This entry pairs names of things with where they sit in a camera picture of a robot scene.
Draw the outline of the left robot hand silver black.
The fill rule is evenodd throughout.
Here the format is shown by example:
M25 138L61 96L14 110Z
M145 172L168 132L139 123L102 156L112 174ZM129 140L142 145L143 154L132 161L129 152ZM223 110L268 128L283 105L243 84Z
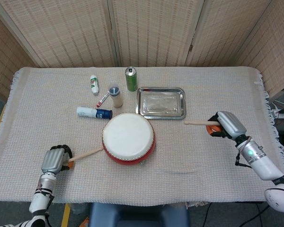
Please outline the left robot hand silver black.
M69 158L73 158L72 151L67 145L57 145L51 147L46 151L41 170L43 174L53 173L57 175L61 171L68 171L72 168L73 164L63 164L64 155L68 154Z

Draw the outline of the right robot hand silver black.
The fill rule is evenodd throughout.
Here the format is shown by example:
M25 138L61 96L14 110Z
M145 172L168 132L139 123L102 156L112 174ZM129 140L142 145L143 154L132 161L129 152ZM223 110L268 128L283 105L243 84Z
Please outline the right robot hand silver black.
M207 125L206 130L213 137L229 138L236 140L241 135L246 135L247 129L231 112L218 111L208 121L218 122L220 125Z

